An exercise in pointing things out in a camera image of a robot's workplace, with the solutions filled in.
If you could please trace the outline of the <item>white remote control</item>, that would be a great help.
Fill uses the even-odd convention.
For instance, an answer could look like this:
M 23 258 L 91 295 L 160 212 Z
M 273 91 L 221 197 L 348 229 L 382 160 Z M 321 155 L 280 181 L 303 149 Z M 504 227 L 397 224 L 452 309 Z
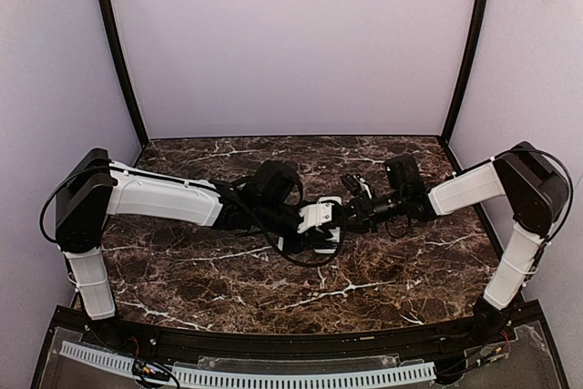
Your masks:
M 340 209 L 342 207 L 342 198 L 338 197 L 338 196 L 328 196 L 328 197 L 321 197 L 318 199 L 317 202 L 322 202 L 325 200 L 330 200 L 334 206 L 332 207 L 332 220 L 335 219 L 338 216 L 341 216 L 340 212 L 338 211 L 338 209 Z M 317 227 L 316 230 L 321 230 L 321 231 L 325 231 L 325 230 L 329 230 L 332 231 L 332 220 L 324 225 L 321 225 L 320 227 Z M 339 246 L 340 242 L 336 241 L 335 242 L 335 251 L 338 250 L 338 246 Z M 315 252 L 318 254 L 323 254 L 323 255 L 332 255 L 334 252 Z

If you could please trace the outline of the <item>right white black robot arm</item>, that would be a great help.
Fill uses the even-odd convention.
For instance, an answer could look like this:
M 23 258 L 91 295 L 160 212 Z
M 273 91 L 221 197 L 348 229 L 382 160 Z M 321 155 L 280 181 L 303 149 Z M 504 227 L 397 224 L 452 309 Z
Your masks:
M 414 157 L 384 162 L 391 194 L 377 196 L 357 175 L 341 181 L 352 194 L 347 205 L 334 208 L 343 230 L 373 232 L 381 222 L 405 217 L 428 222 L 486 200 L 504 198 L 512 210 L 513 227 L 499 264 L 473 308 L 469 338 L 492 339 L 509 321 L 520 291 L 537 272 L 546 247 L 567 218 L 574 185 L 563 163 L 528 142 L 427 188 Z

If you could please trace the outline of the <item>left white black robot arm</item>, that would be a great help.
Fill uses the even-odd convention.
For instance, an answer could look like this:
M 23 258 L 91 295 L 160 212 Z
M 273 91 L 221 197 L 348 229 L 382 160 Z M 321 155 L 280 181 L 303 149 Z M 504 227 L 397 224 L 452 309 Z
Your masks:
M 64 254 L 86 315 L 100 321 L 116 314 L 101 250 L 108 217 L 179 220 L 215 230 L 256 228 L 287 261 L 301 265 L 297 254 L 314 251 L 331 262 L 343 244 L 340 199 L 290 204 L 294 191 L 303 192 L 300 177 L 280 161 L 267 160 L 252 175 L 232 182 L 195 180 L 135 169 L 93 148 L 41 209 L 55 208 L 55 233 L 40 231 Z

